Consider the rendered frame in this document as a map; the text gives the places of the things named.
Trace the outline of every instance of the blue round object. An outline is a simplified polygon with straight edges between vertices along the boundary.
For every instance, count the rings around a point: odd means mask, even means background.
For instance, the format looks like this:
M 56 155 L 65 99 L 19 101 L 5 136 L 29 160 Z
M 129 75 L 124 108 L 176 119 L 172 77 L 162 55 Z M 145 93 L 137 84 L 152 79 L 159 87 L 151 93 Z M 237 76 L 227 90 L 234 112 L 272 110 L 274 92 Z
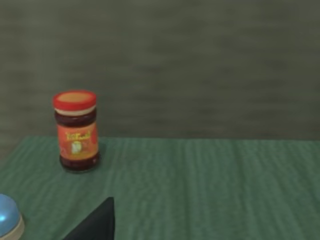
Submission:
M 0 238 L 11 232 L 19 223 L 20 212 L 15 201 L 0 194 Z

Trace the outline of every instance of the label illustration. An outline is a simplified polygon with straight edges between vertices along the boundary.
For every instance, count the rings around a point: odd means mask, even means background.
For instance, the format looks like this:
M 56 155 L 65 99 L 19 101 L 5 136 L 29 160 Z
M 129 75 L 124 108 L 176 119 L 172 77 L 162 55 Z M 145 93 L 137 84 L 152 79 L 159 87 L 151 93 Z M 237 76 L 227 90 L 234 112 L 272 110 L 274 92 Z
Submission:
M 85 127 L 57 126 L 60 155 L 68 160 L 83 160 L 98 152 L 96 123 Z

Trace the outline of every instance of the jar neck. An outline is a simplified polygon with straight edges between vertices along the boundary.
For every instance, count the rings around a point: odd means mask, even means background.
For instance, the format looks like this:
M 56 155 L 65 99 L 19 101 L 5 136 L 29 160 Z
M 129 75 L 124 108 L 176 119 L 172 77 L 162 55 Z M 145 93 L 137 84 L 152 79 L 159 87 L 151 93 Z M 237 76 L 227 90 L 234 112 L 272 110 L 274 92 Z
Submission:
M 65 111 L 65 110 L 61 110 L 61 109 L 57 109 L 57 108 L 55 108 L 54 110 L 58 114 L 63 115 L 63 116 L 76 117 L 76 116 L 87 115 L 95 109 L 96 109 L 96 105 L 94 105 L 90 108 L 84 109 L 84 110 L 79 110 L 79 111 Z

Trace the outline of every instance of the dark brown jar contents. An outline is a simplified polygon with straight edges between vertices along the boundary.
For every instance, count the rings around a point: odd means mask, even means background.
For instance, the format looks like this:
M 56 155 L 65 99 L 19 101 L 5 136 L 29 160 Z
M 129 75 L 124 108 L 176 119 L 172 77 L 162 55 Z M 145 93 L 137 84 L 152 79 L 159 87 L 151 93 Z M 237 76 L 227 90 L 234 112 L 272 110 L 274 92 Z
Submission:
M 99 163 L 96 103 L 96 95 L 85 90 L 62 92 L 53 98 L 60 163 L 68 171 L 88 171 Z

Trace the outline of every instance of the black triangular object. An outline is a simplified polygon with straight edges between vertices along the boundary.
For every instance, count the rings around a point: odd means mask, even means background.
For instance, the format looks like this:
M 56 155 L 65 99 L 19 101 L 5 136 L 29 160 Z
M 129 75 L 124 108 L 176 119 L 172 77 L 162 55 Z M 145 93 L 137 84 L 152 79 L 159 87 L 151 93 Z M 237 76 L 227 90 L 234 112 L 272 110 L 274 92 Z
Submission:
M 115 203 L 107 198 L 63 240 L 114 240 Z

